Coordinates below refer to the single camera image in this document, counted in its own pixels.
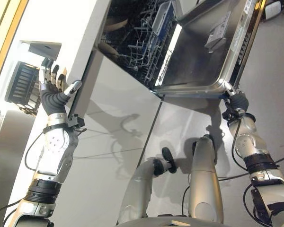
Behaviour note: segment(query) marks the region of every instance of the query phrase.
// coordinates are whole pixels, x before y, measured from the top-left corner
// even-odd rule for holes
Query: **robotic arm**
[[[65,107],[71,95],[81,86],[73,82],[64,92],[51,83],[52,62],[45,59],[39,70],[41,103],[48,115],[44,152],[26,197],[21,200],[9,227],[53,227],[48,218],[53,214],[55,200],[72,164],[78,144],[75,128],[84,126],[77,115],[68,119]]]
[[[251,190],[259,219],[273,227],[284,227],[284,176],[266,148],[265,141],[257,133],[255,117],[247,113],[248,100],[225,83],[229,100],[222,114],[235,139],[235,149],[249,172]]]

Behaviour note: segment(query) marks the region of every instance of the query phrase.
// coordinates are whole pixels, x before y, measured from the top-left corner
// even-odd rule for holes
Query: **yellow wall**
[[[28,0],[0,0],[0,70]]]

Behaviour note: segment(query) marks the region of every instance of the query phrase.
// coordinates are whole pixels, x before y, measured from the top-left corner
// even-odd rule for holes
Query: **dishwasher door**
[[[178,20],[152,90],[159,96],[221,97],[239,84],[265,0],[206,0]]]

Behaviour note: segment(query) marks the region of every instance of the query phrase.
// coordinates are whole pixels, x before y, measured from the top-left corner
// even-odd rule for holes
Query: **wire rack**
[[[168,5],[169,10],[160,15],[164,20],[162,19],[160,31],[157,31],[153,26],[162,4]],[[118,52],[118,60],[112,59],[113,56],[110,54],[108,57],[144,85],[151,87],[168,51],[175,24],[169,0],[148,0],[141,12],[135,15],[126,27],[103,34],[102,41]]]

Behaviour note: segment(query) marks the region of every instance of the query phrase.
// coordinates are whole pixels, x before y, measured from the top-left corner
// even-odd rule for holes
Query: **dishwasher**
[[[157,96],[238,87],[265,0],[112,0],[95,47]]]

